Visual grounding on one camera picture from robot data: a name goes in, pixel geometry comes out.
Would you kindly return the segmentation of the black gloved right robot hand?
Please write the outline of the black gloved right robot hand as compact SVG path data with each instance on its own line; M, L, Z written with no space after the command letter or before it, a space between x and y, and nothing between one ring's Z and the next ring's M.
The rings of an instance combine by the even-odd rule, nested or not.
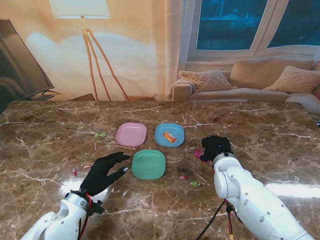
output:
M202 162L213 161L220 154L232 154L230 141L227 137L211 135L201 140L204 148L203 154L199 157Z

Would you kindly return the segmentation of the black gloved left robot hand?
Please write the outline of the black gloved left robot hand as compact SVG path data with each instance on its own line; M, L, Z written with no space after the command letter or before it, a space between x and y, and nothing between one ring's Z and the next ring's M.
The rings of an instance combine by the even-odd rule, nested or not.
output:
M123 151L98 158L90 167L87 176L80 185L79 191L91 197L100 194L128 171L128 168L124 166L109 174L110 169L129 158L130 156L124 154Z

